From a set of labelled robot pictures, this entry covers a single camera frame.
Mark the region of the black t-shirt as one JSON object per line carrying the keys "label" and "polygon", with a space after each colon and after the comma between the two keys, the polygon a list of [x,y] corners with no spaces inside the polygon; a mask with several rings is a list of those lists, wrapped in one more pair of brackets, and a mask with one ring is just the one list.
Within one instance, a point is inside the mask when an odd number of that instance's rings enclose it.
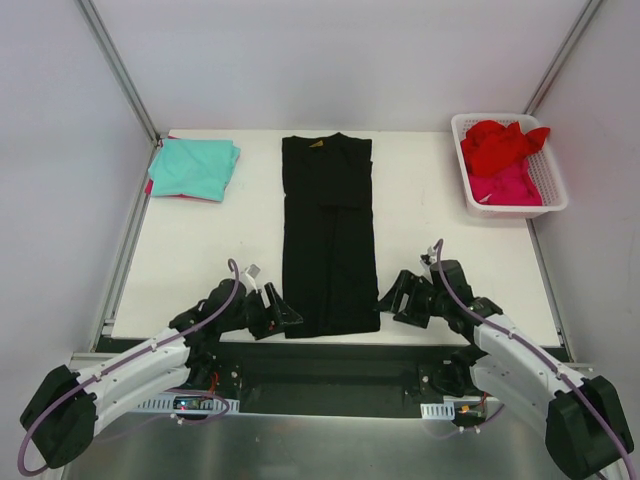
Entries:
{"label": "black t-shirt", "polygon": [[289,339],[380,328],[372,146],[342,133],[282,140],[283,297],[303,318]]}

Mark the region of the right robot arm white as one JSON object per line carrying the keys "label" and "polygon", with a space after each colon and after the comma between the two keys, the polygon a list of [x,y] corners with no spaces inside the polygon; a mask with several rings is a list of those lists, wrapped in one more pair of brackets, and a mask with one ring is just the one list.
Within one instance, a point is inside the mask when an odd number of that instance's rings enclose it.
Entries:
{"label": "right robot arm white", "polygon": [[401,271],[376,308],[421,328],[442,318],[467,340],[430,374],[433,390],[497,398],[542,436],[556,466],[571,479],[631,462],[634,441],[611,382],[588,378],[534,344],[497,304],[473,294],[458,261],[426,267],[428,277]]}

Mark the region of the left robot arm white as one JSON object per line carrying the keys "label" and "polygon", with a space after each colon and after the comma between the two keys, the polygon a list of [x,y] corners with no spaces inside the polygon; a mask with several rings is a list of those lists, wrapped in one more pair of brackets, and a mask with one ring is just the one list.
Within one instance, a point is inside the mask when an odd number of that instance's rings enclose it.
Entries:
{"label": "left robot arm white", "polygon": [[221,335],[247,329],[263,339],[302,321],[272,284],[247,289],[225,279],[149,340],[92,367],[51,370],[20,416],[21,446],[34,445],[46,468],[61,468],[112,422],[164,392],[180,397],[179,423],[217,419],[232,409],[215,392],[222,375],[213,355]]}

